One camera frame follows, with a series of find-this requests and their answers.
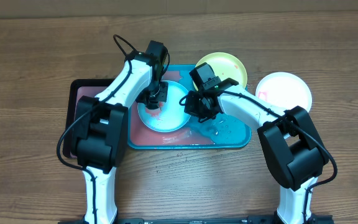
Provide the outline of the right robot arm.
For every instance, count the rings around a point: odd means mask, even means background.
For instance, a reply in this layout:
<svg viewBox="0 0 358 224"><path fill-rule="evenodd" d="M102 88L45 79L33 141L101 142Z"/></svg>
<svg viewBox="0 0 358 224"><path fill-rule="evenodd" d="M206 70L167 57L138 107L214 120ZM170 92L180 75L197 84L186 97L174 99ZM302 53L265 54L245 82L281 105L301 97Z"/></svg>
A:
<svg viewBox="0 0 358 224"><path fill-rule="evenodd" d="M313 189L327 183L319 180L323 167L333 162L312 119L304 108L286 110L250 94L237 81L221 80L207 63L190 72L196 91L180 100L185 113L199 123L226 114L255 129L267 167L281 186L277 223L316 223L310 210Z"/></svg>

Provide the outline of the green and orange sponge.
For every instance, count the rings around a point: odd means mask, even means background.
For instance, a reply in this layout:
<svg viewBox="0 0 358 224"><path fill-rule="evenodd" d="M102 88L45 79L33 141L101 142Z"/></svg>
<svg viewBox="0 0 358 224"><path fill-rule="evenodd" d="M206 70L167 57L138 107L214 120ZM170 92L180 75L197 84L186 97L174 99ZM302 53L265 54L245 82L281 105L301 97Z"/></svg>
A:
<svg viewBox="0 0 358 224"><path fill-rule="evenodd" d="M157 109L148 109L146 108L146 113L149 114L152 118L159 118L160 115L162 114L162 109L161 108L157 108Z"/></svg>

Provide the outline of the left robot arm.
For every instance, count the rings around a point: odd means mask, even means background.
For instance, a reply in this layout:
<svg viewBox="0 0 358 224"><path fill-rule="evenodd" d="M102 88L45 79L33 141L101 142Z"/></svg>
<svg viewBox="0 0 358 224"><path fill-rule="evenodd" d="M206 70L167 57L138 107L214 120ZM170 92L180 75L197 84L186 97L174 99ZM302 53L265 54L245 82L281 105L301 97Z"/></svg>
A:
<svg viewBox="0 0 358 224"><path fill-rule="evenodd" d="M127 148L129 109L142 103L157 109L167 100L169 53L161 42L150 41L145 52L133 50L114 81L95 97L82 96L76 106L71 153L86 182L83 223L114 223L116 170Z"/></svg>

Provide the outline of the light blue plate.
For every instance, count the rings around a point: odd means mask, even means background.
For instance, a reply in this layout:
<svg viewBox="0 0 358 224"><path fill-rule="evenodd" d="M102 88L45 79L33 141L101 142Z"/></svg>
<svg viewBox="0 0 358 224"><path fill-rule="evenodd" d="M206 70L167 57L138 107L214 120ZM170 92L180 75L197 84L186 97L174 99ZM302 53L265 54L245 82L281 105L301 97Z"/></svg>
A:
<svg viewBox="0 0 358 224"><path fill-rule="evenodd" d="M183 127L190 119L190 115L184 112L184 106L180 105L180 100L188 94L188 90L175 81L168 83L168 95L165 103L160 103L162 114L159 118L152 118L146 113L144 104L137 106L140 120L151 130L161 133L176 131Z"/></svg>

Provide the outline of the white plate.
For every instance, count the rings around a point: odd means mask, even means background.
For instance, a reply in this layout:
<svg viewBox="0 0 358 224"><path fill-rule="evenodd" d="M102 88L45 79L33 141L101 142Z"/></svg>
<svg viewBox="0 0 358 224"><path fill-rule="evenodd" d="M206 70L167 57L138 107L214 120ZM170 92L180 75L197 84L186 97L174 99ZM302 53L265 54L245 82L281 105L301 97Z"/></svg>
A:
<svg viewBox="0 0 358 224"><path fill-rule="evenodd" d="M258 83L255 96L275 106L292 109L300 106L310 112L312 94L309 86L288 72L274 72Z"/></svg>

